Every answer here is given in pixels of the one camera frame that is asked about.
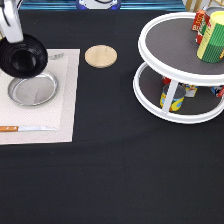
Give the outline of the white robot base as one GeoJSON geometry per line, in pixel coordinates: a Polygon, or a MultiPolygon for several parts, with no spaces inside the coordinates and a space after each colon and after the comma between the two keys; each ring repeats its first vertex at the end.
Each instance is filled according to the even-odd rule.
{"type": "Polygon", "coordinates": [[[84,9],[119,9],[121,0],[76,0],[76,7],[80,10],[84,9]]]}

